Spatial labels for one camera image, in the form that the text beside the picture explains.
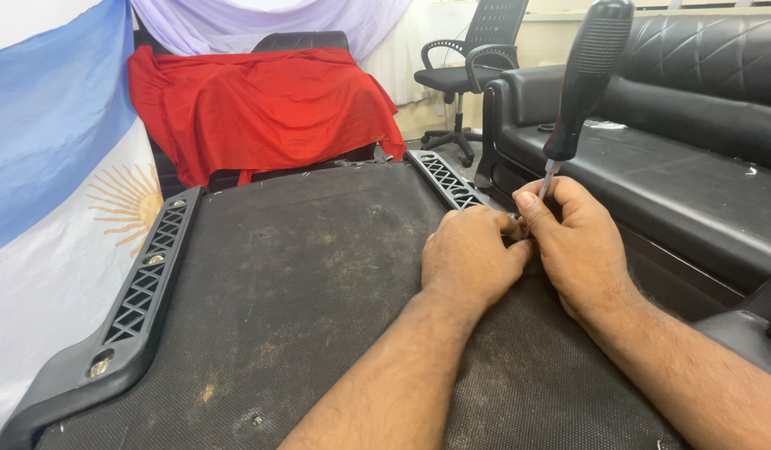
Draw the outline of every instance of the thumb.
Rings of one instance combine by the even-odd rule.
[[[538,241],[521,240],[508,247],[510,257],[516,261],[519,268],[527,266],[532,256],[538,252]]]
[[[530,230],[532,230],[532,235],[541,243],[550,231],[562,227],[549,208],[544,205],[544,202],[527,190],[516,196],[516,206],[519,208],[521,217],[524,217]]]

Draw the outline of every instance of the office chair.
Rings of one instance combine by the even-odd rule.
[[[480,94],[485,84],[499,78],[500,72],[519,68],[514,44],[528,1],[480,0],[464,41],[440,39],[427,43],[421,49],[421,61],[426,69],[416,72],[413,76],[416,82],[443,92],[444,102],[450,105],[457,93],[455,129],[427,131],[421,138],[424,144],[421,150],[455,143],[466,155],[463,165],[471,167],[474,151],[469,141],[482,142],[483,138],[482,135],[463,129],[463,94]],[[433,68],[428,53],[430,49],[440,46],[449,47],[465,56],[465,66]]]

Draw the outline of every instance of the fingernail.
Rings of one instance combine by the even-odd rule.
[[[518,197],[516,197],[516,202],[519,203],[520,207],[527,208],[535,202],[535,199],[529,192],[522,192]]]

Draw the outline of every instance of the screwdriver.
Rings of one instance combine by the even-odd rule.
[[[585,14],[566,62],[555,129],[544,145],[547,162],[546,176],[538,191],[541,200],[563,161],[577,153],[585,119],[608,86],[624,53],[634,11],[629,0],[597,0]],[[529,235],[527,227],[524,238]]]

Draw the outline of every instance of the red fabric cover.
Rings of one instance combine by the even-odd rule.
[[[154,55],[127,61],[130,99],[187,187],[219,169],[300,168],[378,141],[405,150],[380,84],[347,50],[320,47],[243,55]]]

